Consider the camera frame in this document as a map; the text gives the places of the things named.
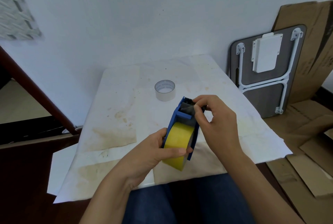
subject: tape dispenser roller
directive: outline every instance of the tape dispenser roller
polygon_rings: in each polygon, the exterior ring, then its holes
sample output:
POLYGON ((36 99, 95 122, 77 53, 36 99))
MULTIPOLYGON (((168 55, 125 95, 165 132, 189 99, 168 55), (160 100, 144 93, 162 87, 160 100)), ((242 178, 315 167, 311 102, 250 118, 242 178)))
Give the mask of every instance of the tape dispenser roller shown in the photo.
MULTIPOLYGON (((179 102, 171 117, 162 148, 187 148, 190 146, 194 150, 199 131, 199 124, 194 117, 194 104, 191 99, 186 97, 183 97, 179 102)), ((186 160, 191 159, 192 153, 175 159, 165 159, 163 162, 182 171, 186 160)))

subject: wooden door frame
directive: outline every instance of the wooden door frame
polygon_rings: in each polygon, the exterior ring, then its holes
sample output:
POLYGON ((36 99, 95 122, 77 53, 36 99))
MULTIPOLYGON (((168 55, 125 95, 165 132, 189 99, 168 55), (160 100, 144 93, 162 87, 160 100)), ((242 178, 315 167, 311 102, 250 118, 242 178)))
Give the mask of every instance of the wooden door frame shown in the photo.
POLYGON ((43 91, 29 78, 21 67, 0 46, 0 64, 10 73, 36 101, 39 102, 52 116, 59 120, 71 133, 79 134, 72 122, 60 111, 58 107, 43 93, 43 91))

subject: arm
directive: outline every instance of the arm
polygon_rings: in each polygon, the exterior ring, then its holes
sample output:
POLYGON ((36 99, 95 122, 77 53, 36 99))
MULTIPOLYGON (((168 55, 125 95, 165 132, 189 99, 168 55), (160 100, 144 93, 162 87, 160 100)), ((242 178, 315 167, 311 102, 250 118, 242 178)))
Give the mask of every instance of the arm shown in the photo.
POLYGON ((167 129, 160 129, 134 147, 105 176, 91 199, 80 224, 121 224, 130 192, 162 159, 176 158, 192 148, 161 149, 167 129))
POLYGON ((303 223, 245 155, 239 143, 236 114, 216 95, 193 100, 195 118, 210 149, 226 168, 248 202, 257 223, 303 223), (208 122, 201 107, 213 114, 208 122))

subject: roll of tape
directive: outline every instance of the roll of tape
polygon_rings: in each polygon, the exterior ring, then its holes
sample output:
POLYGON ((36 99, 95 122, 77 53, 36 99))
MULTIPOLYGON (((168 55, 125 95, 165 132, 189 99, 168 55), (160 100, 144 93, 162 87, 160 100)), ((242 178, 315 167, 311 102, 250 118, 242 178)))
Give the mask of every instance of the roll of tape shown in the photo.
MULTIPOLYGON (((164 148, 187 148, 192 143, 194 127, 176 122, 170 129, 164 148)), ((175 159, 165 159, 164 163, 182 171, 187 159, 187 154, 175 159)))
POLYGON ((167 102, 176 96, 175 84, 171 80, 161 80, 155 84, 156 98, 167 102))

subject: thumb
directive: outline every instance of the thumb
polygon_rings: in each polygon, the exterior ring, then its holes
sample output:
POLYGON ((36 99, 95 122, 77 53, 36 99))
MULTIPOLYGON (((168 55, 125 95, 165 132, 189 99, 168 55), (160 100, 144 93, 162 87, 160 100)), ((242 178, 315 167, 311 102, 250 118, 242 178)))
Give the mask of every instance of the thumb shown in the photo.
POLYGON ((177 158, 186 154, 185 148, 161 148, 158 149, 157 158, 159 160, 177 158))
POLYGON ((201 108, 197 104, 194 105, 194 111, 195 111, 194 115, 195 119, 197 120, 201 128, 209 123, 206 116, 203 114, 201 108))

